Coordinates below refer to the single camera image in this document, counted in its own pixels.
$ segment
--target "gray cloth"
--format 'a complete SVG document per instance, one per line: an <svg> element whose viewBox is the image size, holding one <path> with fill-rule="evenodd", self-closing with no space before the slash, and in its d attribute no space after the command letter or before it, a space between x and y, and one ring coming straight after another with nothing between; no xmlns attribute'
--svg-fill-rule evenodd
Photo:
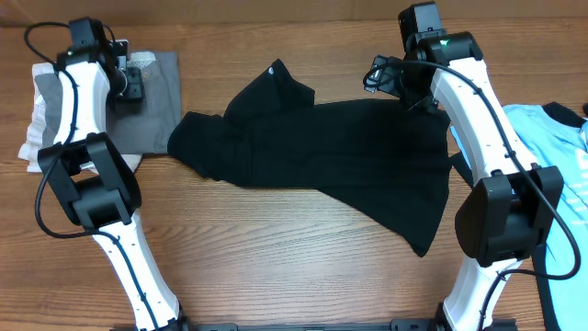
<svg viewBox="0 0 588 331"><path fill-rule="evenodd" d="M107 110L107 133L121 154L167 154L169 136L182 118L177 56L174 51L154 52L155 60L141 69L145 99L117 104ZM43 147L53 145L62 117L62 85L54 74L40 74L35 83L45 103Z"/></svg>

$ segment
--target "table surface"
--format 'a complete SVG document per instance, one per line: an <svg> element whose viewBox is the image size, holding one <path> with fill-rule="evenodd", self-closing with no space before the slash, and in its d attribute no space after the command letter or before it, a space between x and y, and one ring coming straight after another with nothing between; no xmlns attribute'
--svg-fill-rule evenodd
<svg viewBox="0 0 588 331"><path fill-rule="evenodd" d="M588 19L448 20L484 52L501 103L588 101ZM316 90L317 103L372 96L361 80L376 54L401 56L395 21L114 28L134 50L177 51L183 111L222 114L231 99L282 59ZM57 240L36 225L39 174L17 159L39 62L23 29L0 29L0 330L108 330L131 325L129 302L92 239ZM67 31L35 31L54 55ZM450 153L457 147L448 139ZM454 215L469 188L452 170L435 241L417 257L398 235L314 190L242 189L205 180L168 156L137 172L143 227L159 268L197 323L240 325L387 322L433 316L450 293L463 253ZM50 189L42 213L55 231L74 231ZM530 261L524 267L531 268ZM494 316L522 329L543 319L532 277L514 276Z"/></svg>

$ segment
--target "light blue fabric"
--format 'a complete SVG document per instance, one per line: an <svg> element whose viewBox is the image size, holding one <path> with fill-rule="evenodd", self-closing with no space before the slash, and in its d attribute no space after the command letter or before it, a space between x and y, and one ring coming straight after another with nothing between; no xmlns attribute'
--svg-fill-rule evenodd
<svg viewBox="0 0 588 331"><path fill-rule="evenodd" d="M550 280L549 290L560 328L585 330L588 327L588 122L580 129L563 125L552 119L541 106L510 105L504 107L504 112L539 164L557 166L563 175L564 188L558 213L578 242L582 265L570 280ZM451 132L464 152L455 129L452 128ZM573 253L555 221L547 245L547 273L560 275L569 272L574 263Z"/></svg>

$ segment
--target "wooden surface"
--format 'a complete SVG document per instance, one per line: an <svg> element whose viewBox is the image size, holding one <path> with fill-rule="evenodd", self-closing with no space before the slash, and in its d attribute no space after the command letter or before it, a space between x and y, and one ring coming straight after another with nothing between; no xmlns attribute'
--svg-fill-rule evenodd
<svg viewBox="0 0 588 331"><path fill-rule="evenodd" d="M503 104L588 101L588 19L448 20L484 51ZM376 54L401 55L396 22L161 26L115 29L134 49L178 51L184 112L221 114L276 58L316 90L317 103L372 96L361 79ZM32 110L22 29L0 30L0 330L108 330L133 315L103 252L88 238L45 235L33 216L40 175L17 159ZM39 49L66 31L35 32ZM450 152L457 150L449 141ZM313 190L255 190L203 180L167 156L137 178L147 241L173 292L198 323L384 322L428 317L451 291L462 252L454 215L469 193L455 171L429 253ZM72 231L50 189L42 214ZM530 268L529 261L524 267ZM535 280L514 276L494 316L543 327Z"/></svg>
<svg viewBox="0 0 588 331"><path fill-rule="evenodd" d="M0 27L94 17L110 26L391 19L416 0L0 0ZM441 18L588 17L578 0L439 0Z"/></svg>

